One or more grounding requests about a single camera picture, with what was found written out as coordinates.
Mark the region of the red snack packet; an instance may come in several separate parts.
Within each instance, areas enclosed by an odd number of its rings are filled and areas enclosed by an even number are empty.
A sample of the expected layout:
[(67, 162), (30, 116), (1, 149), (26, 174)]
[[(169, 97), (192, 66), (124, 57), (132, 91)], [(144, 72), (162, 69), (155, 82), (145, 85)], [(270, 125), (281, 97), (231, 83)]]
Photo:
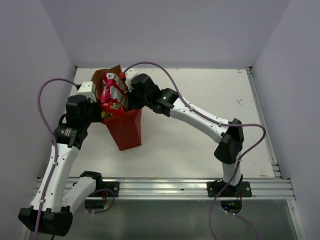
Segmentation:
[(127, 111), (127, 109), (116, 100), (101, 103), (100, 106), (102, 108), (102, 111), (107, 116), (111, 116), (111, 117), (123, 115)]

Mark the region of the pink foil snack bag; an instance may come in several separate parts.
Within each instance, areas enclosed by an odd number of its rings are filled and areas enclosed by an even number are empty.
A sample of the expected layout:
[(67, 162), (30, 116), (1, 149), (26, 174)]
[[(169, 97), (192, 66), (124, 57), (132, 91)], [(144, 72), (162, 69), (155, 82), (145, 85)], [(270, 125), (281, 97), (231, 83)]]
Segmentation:
[(121, 79), (114, 73), (104, 73), (102, 76), (102, 91), (99, 96), (101, 104), (109, 101), (121, 103), (128, 111), (129, 98), (126, 95), (126, 88), (122, 86)]

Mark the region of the red paper bag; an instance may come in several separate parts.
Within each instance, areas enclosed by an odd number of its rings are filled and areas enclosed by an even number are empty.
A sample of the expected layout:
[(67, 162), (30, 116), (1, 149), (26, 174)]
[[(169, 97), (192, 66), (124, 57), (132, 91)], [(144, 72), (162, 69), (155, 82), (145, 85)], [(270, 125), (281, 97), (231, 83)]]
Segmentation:
[[(123, 72), (120, 65), (111, 68), (98, 69), (91, 77), (91, 81), (95, 83), (95, 96), (101, 107), (100, 94), (103, 90), (103, 75), (105, 73), (113, 73), (118, 77)], [(125, 93), (128, 90), (125, 83), (121, 84), (125, 87)], [(102, 119), (101, 123), (105, 125), (111, 134), (115, 144), (120, 151), (132, 149), (142, 145), (141, 118), (142, 110), (137, 109), (130, 103), (128, 96), (128, 111), (122, 115), (113, 116), (111, 118)]]

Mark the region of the tan kettle chips bag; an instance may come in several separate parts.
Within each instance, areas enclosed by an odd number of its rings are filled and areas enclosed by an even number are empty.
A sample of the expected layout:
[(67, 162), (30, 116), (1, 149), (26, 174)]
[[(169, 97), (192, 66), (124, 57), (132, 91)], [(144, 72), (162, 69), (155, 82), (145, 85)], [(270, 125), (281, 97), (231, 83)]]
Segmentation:
[(108, 118), (112, 118), (113, 116), (114, 116), (113, 113), (105, 112), (105, 111), (101, 112), (101, 117), (103, 120), (108, 119)]

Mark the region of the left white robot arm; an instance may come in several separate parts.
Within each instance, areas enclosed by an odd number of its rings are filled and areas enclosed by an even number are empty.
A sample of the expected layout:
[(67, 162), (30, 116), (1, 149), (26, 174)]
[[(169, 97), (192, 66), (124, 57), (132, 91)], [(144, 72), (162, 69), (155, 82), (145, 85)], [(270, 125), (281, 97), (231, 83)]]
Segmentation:
[(66, 113), (53, 132), (47, 169), (30, 207), (21, 208), (18, 219), (32, 232), (64, 237), (74, 213), (90, 194), (99, 196), (104, 184), (99, 172), (84, 171), (78, 182), (64, 192), (74, 160), (88, 135), (91, 123), (100, 120), (100, 107), (84, 95), (70, 96)]

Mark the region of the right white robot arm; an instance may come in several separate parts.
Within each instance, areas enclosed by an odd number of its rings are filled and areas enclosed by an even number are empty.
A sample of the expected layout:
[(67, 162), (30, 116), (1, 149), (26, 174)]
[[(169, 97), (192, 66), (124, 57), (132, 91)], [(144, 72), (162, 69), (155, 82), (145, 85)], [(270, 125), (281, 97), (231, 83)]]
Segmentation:
[(223, 126), (229, 124), (226, 119), (217, 118), (213, 123), (208, 118), (214, 118), (208, 112), (184, 103), (178, 93), (170, 88), (159, 89), (153, 80), (145, 73), (126, 72), (125, 83), (137, 108), (144, 106), (154, 113), (180, 120), (209, 136), (218, 144), (214, 156), (222, 164), (223, 192), (227, 196), (235, 196), (241, 190), (243, 175), (237, 161), (241, 155), (244, 133), (241, 127)]

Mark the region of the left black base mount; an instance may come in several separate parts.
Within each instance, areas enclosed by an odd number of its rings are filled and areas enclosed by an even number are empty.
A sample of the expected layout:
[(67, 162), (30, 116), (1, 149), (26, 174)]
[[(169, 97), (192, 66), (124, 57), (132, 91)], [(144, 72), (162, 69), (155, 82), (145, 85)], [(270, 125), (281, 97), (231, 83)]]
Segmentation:
[[(120, 190), (120, 183), (118, 181), (102, 181), (98, 184), (96, 190), (108, 189), (114, 193), (114, 197), (117, 198)], [(109, 191), (100, 191), (93, 194), (95, 197), (108, 198), (113, 197), (113, 194)]]

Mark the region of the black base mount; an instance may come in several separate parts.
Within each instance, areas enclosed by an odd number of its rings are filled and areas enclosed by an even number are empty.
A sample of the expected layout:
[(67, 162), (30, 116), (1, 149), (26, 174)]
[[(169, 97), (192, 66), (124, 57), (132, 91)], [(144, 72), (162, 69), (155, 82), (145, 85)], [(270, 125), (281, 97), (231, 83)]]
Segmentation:
[[(207, 194), (209, 198), (215, 198), (216, 195), (224, 188), (225, 182), (221, 180), (208, 181)], [(252, 197), (251, 185), (248, 181), (242, 181), (236, 186), (228, 185), (223, 192), (219, 195), (222, 198), (236, 198), (236, 197)]]
[[(114, 193), (114, 197), (117, 198), (120, 190), (120, 183), (118, 181), (102, 181), (98, 184), (96, 190), (108, 189)], [(113, 197), (113, 194), (109, 191), (100, 191), (93, 194), (95, 197), (108, 198)]]

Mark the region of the aluminium front rail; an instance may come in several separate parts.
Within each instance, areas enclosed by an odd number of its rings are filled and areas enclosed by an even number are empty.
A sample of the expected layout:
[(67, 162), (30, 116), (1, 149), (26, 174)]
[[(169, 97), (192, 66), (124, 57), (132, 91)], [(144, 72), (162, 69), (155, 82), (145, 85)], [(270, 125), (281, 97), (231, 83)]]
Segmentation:
[[(118, 200), (212, 200), (213, 178), (104, 178), (115, 183)], [(294, 200), (290, 180), (281, 178), (244, 179), (238, 193), (230, 199)]]

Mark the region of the aluminium rail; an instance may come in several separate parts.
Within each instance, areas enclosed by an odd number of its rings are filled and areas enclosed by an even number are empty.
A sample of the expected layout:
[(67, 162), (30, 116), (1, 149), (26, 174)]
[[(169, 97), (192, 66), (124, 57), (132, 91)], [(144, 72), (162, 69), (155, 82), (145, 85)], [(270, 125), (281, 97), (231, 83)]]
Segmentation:
[[(118, 200), (212, 200), (213, 178), (104, 178), (115, 183)], [(230, 199), (294, 200), (290, 180), (281, 178), (244, 179), (238, 193)]]
[(272, 169), (273, 169), (274, 177), (277, 178), (277, 179), (282, 179), (280, 168), (279, 168), (279, 164), (277, 162), (277, 159), (276, 159), (276, 156), (275, 156), (275, 153), (274, 153), (274, 149), (273, 149), (273, 146), (272, 146), (272, 143), (271, 143), (271, 139), (270, 139), (270, 135), (269, 135), (268, 128), (267, 128), (267, 124), (266, 124), (266, 121), (265, 121), (265, 117), (264, 117), (264, 114), (263, 114), (261, 103), (260, 103), (260, 100), (259, 100), (259, 97), (258, 97), (258, 93), (257, 93), (257, 90), (256, 90), (255, 83), (254, 83), (254, 78), (253, 78), (253, 74), (252, 74), (252, 67), (246, 67), (245, 71), (246, 71), (246, 74), (247, 74), (247, 77), (248, 77), (248, 81), (249, 81), (249, 84), (250, 84), (250, 87), (251, 87), (252, 95), (253, 95), (253, 98), (254, 98), (254, 102), (255, 102), (257, 113), (258, 113), (258, 117), (259, 117), (259, 121), (260, 121), (261, 125), (266, 130), (266, 136), (265, 136), (264, 139), (265, 139), (266, 147), (267, 147), (267, 150), (268, 150), (268, 155), (269, 155), (269, 158), (270, 158), (270, 164), (271, 164)]

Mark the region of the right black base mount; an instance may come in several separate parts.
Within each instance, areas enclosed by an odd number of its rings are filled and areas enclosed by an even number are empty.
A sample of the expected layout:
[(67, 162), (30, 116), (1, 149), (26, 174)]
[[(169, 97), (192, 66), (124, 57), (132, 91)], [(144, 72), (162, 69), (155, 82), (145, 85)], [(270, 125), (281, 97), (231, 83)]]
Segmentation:
[[(209, 198), (215, 198), (216, 195), (224, 188), (225, 182), (221, 180), (208, 181), (207, 194)], [(252, 197), (251, 185), (248, 181), (242, 181), (236, 186), (228, 185), (223, 192), (219, 195), (222, 198), (236, 198), (236, 197)]]

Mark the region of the aluminium right side rail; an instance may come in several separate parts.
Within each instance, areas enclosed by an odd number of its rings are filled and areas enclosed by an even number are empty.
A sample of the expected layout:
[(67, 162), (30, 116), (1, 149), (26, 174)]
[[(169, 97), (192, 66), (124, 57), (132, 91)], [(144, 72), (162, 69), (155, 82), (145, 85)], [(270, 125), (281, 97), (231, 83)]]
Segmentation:
[(253, 78), (253, 74), (252, 74), (252, 67), (246, 67), (245, 71), (246, 71), (246, 74), (247, 74), (247, 77), (248, 77), (248, 81), (249, 81), (249, 84), (250, 84), (250, 87), (251, 87), (252, 95), (253, 95), (253, 98), (254, 98), (254, 102), (255, 102), (257, 113), (258, 113), (258, 117), (259, 117), (259, 121), (260, 121), (261, 125), (266, 130), (266, 136), (265, 136), (264, 139), (265, 139), (266, 147), (267, 147), (267, 150), (268, 150), (268, 155), (269, 155), (269, 158), (270, 158), (270, 164), (271, 164), (272, 169), (273, 169), (274, 177), (277, 178), (277, 179), (282, 179), (280, 168), (279, 168), (279, 164), (277, 162), (277, 159), (276, 159), (276, 156), (275, 156), (275, 153), (274, 153), (274, 149), (273, 149), (273, 146), (272, 146), (272, 143), (271, 143), (271, 139), (270, 139), (270, 135), (269, 135), (268, 128), (267, 128), (267, 124), (266, 124), (266, 121), (265, 121), (265, 117), (264, 117), (264, 114), (263, 114), (261, 103), (260, 103), (260, 100), (259, 100), (259, 97), (258, 97), (258, 93), (257, 93), (257, 90), (256, 90), (255, 83), (254, 83), (254, 78)]

